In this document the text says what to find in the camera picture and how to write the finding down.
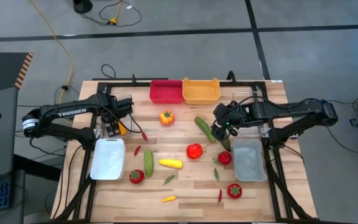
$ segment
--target red tomato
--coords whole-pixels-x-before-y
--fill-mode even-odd
[[[221,153],[219,153],[218,161],[222,165],[229,165],[231,163],[231,154],[230,154],[230,152],[221,152]]]
[[[129,174],[129,180],[133,184],[139,184],[144,179],[144,173],[141,170],[134,170]]]
[[[192,144],[187,146],[186,154],[190,159],[197,159],[203,154],[203,148],[200,144]]]
[[[227,194],[230,196],[230,198],[238,199],[241,197],[242,189],[238,184],[231,184],[227,188]]]

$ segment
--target hazard stripe tape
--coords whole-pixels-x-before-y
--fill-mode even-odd
[[[16,78],[15,86],[20,89],[22,87],[22,84],[24,82],[25,75],[29,69],[29,66],[31,64],[31,60],[33,58],[33,53],[28,53],[27,56],[25,56],[22,68],[20,69],[20,72]]]

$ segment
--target yellow banana pepper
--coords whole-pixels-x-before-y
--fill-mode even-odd
[[[161,165],[173,168],[182,168],[183,162],[178,159],[160,159],[158,161]]]
[[[171,197],[167,197],[167,198],[162,199],[161,202],[170,202],[170,201],[175,200],[175,199],[176,199],[175,196],[171,196]]]

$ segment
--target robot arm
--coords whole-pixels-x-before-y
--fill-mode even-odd
[[[102,122],[110,124],[110,136],[120,134],[119,119],[132,113],[132,98],[117,100],[102,92],[90,96],[86,100],[62,103],[58,105],[44,105],[30,111],[22,117],[24,135],[30,138],[40,138],[45,135],[64,137],[78,140],[85,150],[92,150],[96,140],[93,128],[76,129],[52,123],[57,118],[65,118],[82,113],[93,113],[100,116]]]
[[[271,101],[256,101],[239,105],[231,101],[229,105],[219,104],[214,110],[216,124],[212,134],[222,141],[230,135],[237,136],[236,129],[260,126],[275,118],[302,117],[284,128],[272,128],[268,131],[271,145],[286,142],[294,134],[302,134],[313,126],[332,126],[338,118],[334,106],[325,100],[306,99],[298,103],[277,105]]]

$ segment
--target orange bell pepper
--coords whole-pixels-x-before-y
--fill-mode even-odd
[[[172,124],[174,119],[175,119],[175,116],[169,110],[166,110],[166,111],[163,111],[160,113],[160,122],[162,124],[165,124],[165,125]]]

